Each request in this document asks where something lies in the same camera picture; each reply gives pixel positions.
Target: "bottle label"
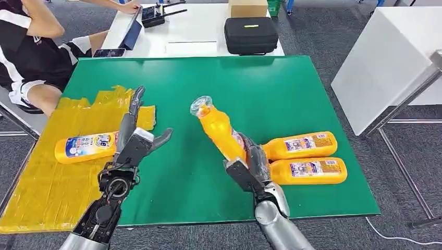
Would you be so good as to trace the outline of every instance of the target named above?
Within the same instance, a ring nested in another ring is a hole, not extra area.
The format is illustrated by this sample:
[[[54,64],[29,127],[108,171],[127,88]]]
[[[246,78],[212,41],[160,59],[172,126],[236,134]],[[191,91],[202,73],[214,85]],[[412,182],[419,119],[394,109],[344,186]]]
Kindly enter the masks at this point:
[[[333,144],[332,140],[327,137],[327,134],[324,133],[306,136],[304,138],[285,140],[284,143],[286,144],[289,152],[331,146]]]
[[[293,177],[336,175],[341,173],[338,162],[335,160],[321,160],[311,162],[290,163]]]
[[[242,137],[238,134],[238,132],[236,132],[234,129],[232,129],[232,136],[238,142],[241,148],[244,149],[244,141],[242,140]]]
[[[287,150],[289,152],[316,148],[315,141],[311,136],[286,140],[284,141],[284,143],[286,144]]]
[[[70,158],[94,154],[98,150],[111,147],[115,142],[116,140],[113,142],[109,134],[72,137],[66,141],[66,156]]]

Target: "white cable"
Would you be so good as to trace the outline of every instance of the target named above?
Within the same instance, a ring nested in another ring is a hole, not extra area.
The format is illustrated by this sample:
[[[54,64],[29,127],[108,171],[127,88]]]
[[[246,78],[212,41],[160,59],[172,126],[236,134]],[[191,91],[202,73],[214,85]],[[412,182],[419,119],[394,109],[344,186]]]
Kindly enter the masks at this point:
[[[433,241],[433,242],[426,242],[426,243],[422,243],[422,242],[417,242],[414,241],[412,239],[409,238],[402,238],[402,237],[387,237],[387,236],[383,236],[381,233],[379,233],[374,226],[372,225],[372,223],[369,221],[369,219],[367,217],[365,217],[365,219],[367,220],[367,222],[370,224],[370,226],[373,228],[373,230],[382,238],[386,239],[386,240],[406,240],[406,241],[411,241],[413,243],[419,244],[419,245],[433,245],[433,244],[442,244],[442,242],[439,241]]]

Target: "white table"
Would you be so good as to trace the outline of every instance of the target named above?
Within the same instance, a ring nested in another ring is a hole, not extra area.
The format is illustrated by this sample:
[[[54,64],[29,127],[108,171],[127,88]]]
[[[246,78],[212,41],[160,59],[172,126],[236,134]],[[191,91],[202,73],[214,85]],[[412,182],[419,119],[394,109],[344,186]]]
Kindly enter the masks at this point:
[[[442,7],[376,8],[331,84],[356,135],[433,71],[441,23]],[[438,80],[410,105],[442,104],[441,93]]]
[[[126,51],[129,58],[164,58],[195,56],[234,56],[227,51],[224,23],[228,4],[180,4],[167,7],[166,12],[187,9],[187,12],[166,17],[166,23],[141,29],[135,47]],[[102,48],[117,48],[125,35],[132,15],[118,12]],[[283,56],[278,47],[268,56]]]

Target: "gray carpet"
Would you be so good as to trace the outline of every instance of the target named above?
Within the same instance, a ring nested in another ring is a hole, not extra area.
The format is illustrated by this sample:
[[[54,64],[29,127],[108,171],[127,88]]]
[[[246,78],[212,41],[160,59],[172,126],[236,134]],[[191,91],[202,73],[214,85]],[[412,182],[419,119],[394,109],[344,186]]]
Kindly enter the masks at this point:
[[[53,1],[51,9],[66,28],[65,36],[57,42],[105,30],[115,14],[114,11],[88,4]],[[312,57],[380,206],[382,215],[371,218],[371,221],[387,236],[405,236],[424,242],[441,241],[442,226],[420,230],[407,228],[408,222],[425,218],[420,206],[379,134],[368,140],[354,136],[330,87],[376,1],[366,0],[364,4],[357,5],[353,0],[341,0],[331,4],[335,8],[306,7],[325,2],[330,5],[330,1],[325,0],[296,2],[303,7],[295,8],[291,17],[287,17],[281,10],[279,19],[275,20],[283,49],[287,55],[303,54]],[[401,115],[404,118],[437,118],[440,114],[439,107],[424,107],[409,108]],[[0,120],[0,131],[9,130],[11,126],[9,122]],[[385,131],[431,209],[436,214],[442,214],[442,171],[439,169],[442,127],[389,125]],[[2,195],[26,154],[24,149],[29,148],[30,143],[25,138],[0,141],[3,152],[0,157]],[[437,245],[420,247],[404,241],[383,240],[370,229],[364,218],[298,220],[296,224],[316,249],[442,249]],[[66,235],[0,235],[0,249],[57,249]],[[270,249],[254,223],[140,227],[131,231],[117,229],[112,246],[113,249]]]

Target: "smartphone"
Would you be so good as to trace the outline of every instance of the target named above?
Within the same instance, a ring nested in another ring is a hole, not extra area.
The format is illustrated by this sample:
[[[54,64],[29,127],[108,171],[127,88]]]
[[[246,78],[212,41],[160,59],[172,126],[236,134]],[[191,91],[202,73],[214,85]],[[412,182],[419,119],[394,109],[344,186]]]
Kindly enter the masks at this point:
[[[125,51],[124,48],[97,49],[94,57],[122,57]]]
[[[143,8],[141,20],[151,19],[155,17],[155,6]]]

